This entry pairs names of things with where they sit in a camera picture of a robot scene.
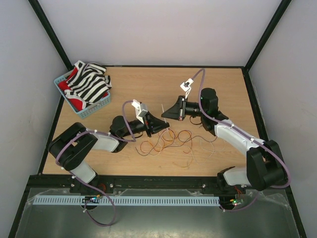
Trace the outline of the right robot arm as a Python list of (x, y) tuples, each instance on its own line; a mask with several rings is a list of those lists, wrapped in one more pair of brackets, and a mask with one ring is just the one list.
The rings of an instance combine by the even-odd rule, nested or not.
[(214, 89), (204, 88), (198, 103), (179, 96), (176, 103), (161, 116), (178, 121), (184, 120), (186, 116), (200, 117), (206, 131), (225, 140), (246, 157), (245, 167), (233, 166), (217, 174), (216, 186), (220, 192), (227, 193), (234, 185), (251, 186), (258, 191), (288, 185), (279, 145), (273, 140), (255, 138), (236, 127), (218, 109), (218, 97)]

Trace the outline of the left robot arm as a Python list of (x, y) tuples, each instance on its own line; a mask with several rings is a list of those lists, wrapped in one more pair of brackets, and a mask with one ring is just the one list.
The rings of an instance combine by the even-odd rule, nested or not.
[(49, 144), (48, 151), (54, 156), (57, 165), (78, 178), (87, 192), (93, 192), (97, 190), (99, 180), (96, 178), (97, 172), (85, 162), (90, 151), (118, 153), (129, 142), (125, 137), (143, 132), (151, 137), (168, 128), (169, 123), (149, 112), (141, 120), (133, 121), (127, 121), (124, 116), (116, 116), (108, 133), (88, 130), (76, 122)]

